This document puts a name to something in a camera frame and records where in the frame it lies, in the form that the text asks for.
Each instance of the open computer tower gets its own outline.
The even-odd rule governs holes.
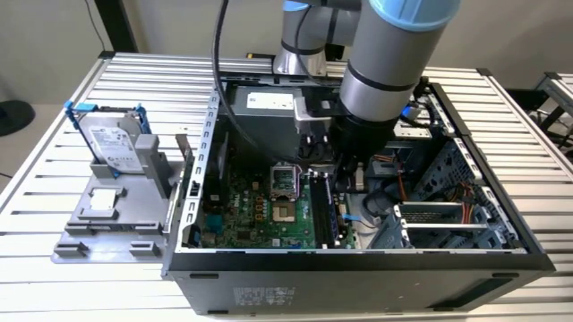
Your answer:
[[[224,80],[267,146],[296,153],[327,129],[306,114],[307,80]],[[213,91],[165,223],[164,275],[197,314],[468,311],[554,270],[438,84],[419,104],[438,129],[399,121],[364,191],[336,193],[327,162],[277,163],[244,142]]]

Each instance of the power supply label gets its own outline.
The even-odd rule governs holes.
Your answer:
[[[247,109],[294,110],[294,99],[292,94],[252,92],[247,96]]]

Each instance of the white label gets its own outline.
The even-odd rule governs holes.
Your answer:
[[[295,287],[235,287],[235,303],[240,306],[288,306],[295,297]]]
[[[119,127],[89,127],[97,150],[107,164],[119,172],[141,172],[141,164],[135,153],[128,133]]]
[[[294,110],[292,94],[249,93],[247,96],[247,109],[283,109]]]

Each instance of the slotted aluminum surface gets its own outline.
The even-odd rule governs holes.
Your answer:
[[[223,67],[271,70],[268,60],[225,60]],[[342,63],[331,64],[330,74],[340,76],[344,68]],[[229,321],[573,319],[573,191],[565,184],[571,182],[570,171],[531,133],[491,79],[468,69],[428,68],[426,75],[442,84],[468,123],[550,253],[557,273],[466,314],[227,317]],[[140,102],[148,110],[152,130],[161,136],[160,149],[168,159],[176,160],[180,155],[173,135],[185,132],[189,141],[197,142],[211,87],[207,58],[117,54],[112,60],[97,61],[72,100],[124,107]],[[0,320],[189,320],[193,311],[176,284],[160,279],[159,264],[50,263],[53,245],[88,182],[89,159],[88,149],[60,114],[0,195],[0,231],[5,233],[0,235],[0,313],[10,313]]]

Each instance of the white wall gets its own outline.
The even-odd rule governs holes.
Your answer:
[[[0,0],[0,98],[62,103],[100,52],[82,0]]]
[[[125,0],[140,19],[139,42],[157,54],[208,55],[219,1]],[[272,54],[280,42],[280,0],[232,0],[221,52]],[[545,71],[573,71],[573,1],[462,0],[430,65],[486,67],[503,85],[530,87]]]
[[[124,0],[143,52],[207,56],[219,0]],[[272,54],[281,0],[231,0],[221,52]],[[93,18],[109,43],[96,8]],[[571,0],[463,0],[432,66],[487,67],[506,86],[573,72]],[[82,0],[0,0],[0,98],[61,103],[99,54]]]

